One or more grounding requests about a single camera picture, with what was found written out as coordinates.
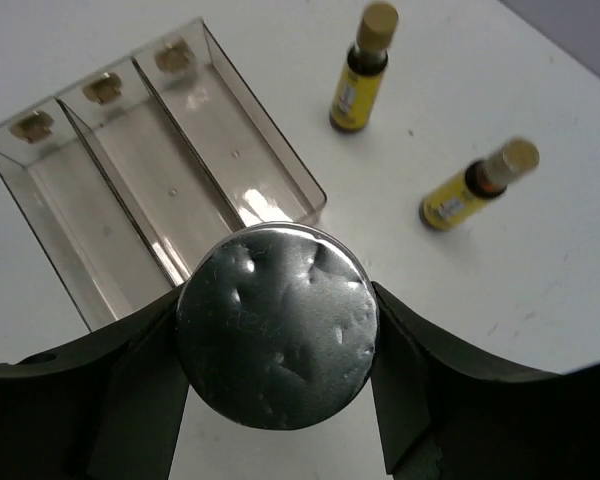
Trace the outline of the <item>white jar silver lid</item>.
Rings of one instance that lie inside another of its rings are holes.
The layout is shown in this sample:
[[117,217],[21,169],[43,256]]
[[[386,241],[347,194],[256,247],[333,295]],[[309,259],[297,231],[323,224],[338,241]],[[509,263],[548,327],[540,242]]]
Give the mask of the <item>white jar silver lid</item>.
[[251,428],[299,430],[368,381],[379,306],[353,253],[312,226],[269,222],[218,243],[184,283],[176,342],[195,392]]

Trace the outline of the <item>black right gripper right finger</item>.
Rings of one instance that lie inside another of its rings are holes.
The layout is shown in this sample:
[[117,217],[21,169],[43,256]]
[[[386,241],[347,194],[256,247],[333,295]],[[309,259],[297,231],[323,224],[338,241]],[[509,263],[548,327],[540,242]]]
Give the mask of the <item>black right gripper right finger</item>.
[[486,352],[375,289],[371,376],[395,479],[600,479],[600,363],[565,374]]

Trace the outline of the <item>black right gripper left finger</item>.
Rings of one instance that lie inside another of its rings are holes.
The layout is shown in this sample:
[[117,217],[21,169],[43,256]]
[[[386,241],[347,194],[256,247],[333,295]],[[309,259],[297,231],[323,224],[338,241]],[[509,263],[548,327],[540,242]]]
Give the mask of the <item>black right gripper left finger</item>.
[[189,389],[175,288],[77,340],[0,364],[0,479],[166,479]]

